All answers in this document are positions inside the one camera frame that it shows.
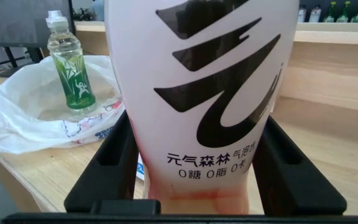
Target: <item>wooden table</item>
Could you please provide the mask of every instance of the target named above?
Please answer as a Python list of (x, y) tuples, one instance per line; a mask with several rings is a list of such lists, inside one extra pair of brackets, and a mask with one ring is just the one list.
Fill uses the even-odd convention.
[[(358, 215), (358, 111), (280, 98), (273, 117), (347, 200)], [(0, 154), (0, 163), (31, 193), (41, 211), (63, 212), (63, 200), (101, 142), (71, 149)], [(143, 191), (137, 180), (135, 198)], [(254, 172), (249, 176), (250, 212), (263, 213)]]

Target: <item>white bottle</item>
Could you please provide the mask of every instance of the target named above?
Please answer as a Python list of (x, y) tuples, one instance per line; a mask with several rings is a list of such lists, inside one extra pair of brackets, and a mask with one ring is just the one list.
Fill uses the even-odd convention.
[(314, 9), (311, 10), (309, 22), (319, 22), (321, 16), (321, 8), (318, 4)]
[(306, 6), (301, 5), (299, 6), (298, 22), (305, 22), (305, 18), (306, 18)]

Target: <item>pink liquid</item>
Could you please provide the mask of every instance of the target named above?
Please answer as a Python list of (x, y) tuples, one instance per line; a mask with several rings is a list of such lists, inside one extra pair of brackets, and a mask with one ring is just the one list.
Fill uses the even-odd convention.
[(150, 179), (146, 172), (145, 198), (159, 200), (164, 214), (247, 215), (249, 214), (247, 176), (248, 172), (244, 174), (239, 184), (233, 187), (179, 194), (167, 187), (164, 181)]

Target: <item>white plastic bag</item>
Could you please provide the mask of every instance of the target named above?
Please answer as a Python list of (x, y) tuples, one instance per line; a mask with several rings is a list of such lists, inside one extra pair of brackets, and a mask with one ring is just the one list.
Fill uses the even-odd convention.
[(85, 56), (98, 108), (70, 113), (51, 57), (28, 65), (0, 85), (0, 152), (20, 154), (73, 147), (105, 138), (125, 110), (108, 56)]

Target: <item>white bottle cap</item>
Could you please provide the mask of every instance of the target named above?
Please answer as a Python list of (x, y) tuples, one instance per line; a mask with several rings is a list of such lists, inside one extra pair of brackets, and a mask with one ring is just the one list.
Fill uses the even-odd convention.
[(67, 18), (62, 16), (60, 10), (57, 11), (48, 11), (48, 17), (46, 18), (48, 28), (68, 28)]

